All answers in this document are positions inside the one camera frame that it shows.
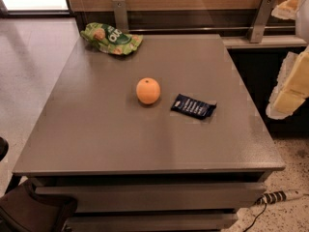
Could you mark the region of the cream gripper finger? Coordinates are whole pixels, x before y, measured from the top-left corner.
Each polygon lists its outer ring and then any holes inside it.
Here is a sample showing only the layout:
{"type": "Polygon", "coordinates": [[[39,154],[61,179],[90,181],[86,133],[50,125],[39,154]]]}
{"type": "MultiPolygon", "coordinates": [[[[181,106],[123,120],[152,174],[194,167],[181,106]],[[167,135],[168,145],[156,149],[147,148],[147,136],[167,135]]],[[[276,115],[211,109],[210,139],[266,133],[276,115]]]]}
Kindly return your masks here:
{"type": "Polygon", "coordinates": [[[277,85],[268,100],[266,115],[282,120],[294,114],[309,98],[309,52],[289,52],[283,60],[277,85]]]}
{"type": "Polygon", "coordinates": [[[301,0],[286,0],[277,5],[271,12],[271,15],[283,20],[295,20],[296,12],[299,9],[301,0]]]}

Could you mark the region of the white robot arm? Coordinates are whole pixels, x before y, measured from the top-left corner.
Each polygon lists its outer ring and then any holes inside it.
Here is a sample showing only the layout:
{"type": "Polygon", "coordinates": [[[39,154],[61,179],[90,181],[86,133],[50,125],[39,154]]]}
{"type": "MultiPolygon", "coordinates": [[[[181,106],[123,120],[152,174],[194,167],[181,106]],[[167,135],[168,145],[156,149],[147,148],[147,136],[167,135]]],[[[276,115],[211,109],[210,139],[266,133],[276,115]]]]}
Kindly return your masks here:
{"type": "MultiPolygon", "coordinates": [[[[309,44],[309,0],[286,0],[272,16],[295,21],[295,34],[309,44]]],[[[309,98],[309,46],[299,54],[288,52],[277,76],[277,85],[268,100],[266,115],[283,120],[309,98]]]]}

